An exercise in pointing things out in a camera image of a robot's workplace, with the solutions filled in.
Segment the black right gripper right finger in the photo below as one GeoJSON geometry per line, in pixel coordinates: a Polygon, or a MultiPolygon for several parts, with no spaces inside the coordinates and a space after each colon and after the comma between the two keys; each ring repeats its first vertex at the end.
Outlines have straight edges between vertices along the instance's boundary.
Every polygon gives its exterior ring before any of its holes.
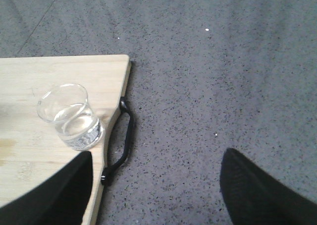
{"type": "Polygon", "coordinates": [[[238,150],[222,158],[220,190],[235,225],[315,225],[317,205],[289,189],[238,150]]]}

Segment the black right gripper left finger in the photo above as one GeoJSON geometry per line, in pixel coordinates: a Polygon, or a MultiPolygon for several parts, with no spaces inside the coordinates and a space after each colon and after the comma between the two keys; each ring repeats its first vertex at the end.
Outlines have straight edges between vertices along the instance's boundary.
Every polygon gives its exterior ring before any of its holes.
{"type": "Polygon", "coordinates": [[[0,223],[80,225],[92,186],[92,154],[81,152],[41,185],[2,207],[0,223]]]}

